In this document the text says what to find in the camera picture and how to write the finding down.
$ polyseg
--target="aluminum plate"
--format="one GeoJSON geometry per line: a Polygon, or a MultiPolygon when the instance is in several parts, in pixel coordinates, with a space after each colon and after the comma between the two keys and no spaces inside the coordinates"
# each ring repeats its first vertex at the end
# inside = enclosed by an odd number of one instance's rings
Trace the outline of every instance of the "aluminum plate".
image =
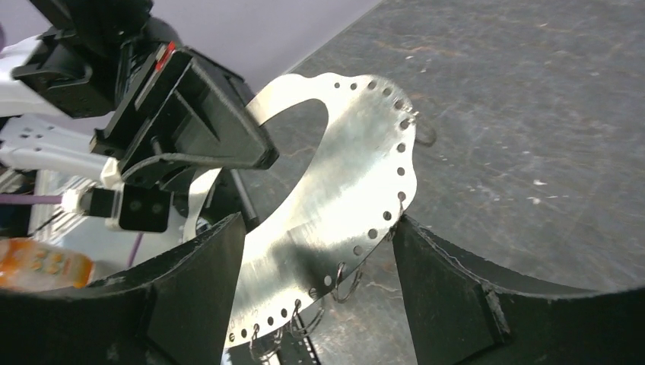
{"type": "Polygon", "coordinates": [[[250,341],[254,329],[262,337],[282,327],[297,300],[300,309],[315,301],[312,288],[330,292],[339,264],[346,278],[415,197],[415,117],[397,86],[370,75],[284,75],[247,109],[263,124],[313,99],[327,107],[327,128],[291,194],[246,235],[227,348],[250,341]]]}

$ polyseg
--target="purple cable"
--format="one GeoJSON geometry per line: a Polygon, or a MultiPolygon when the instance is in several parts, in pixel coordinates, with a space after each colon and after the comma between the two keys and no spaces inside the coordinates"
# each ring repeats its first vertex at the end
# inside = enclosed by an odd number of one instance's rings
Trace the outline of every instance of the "purple cable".
{"type": "Polygon", "coordinates": [[[135,238],[135,245],[132,246],[132,251],[130,251],[130,257],[128,257],[128,262],[126,268],[131,268],[135,263],[135,257],[137,256],[137,251],[139,251],[139,246],[141,245],[141,240],[143,240],[143,233],[137,233],[137,238],[135,238]]]}
{"type": "Polygon", "coordinates": [[[60,195],[0,194],[0,205],[56,205],[61,201],[62,196],[60,195]]]}
{"type": "Polygon", "coordinates": [[[6,41],[7,39],[5,38],[5,31],[2,29],[2,24],[0,24],[0,52],[2,52],[2,50],[5,48],[6,41]]]}

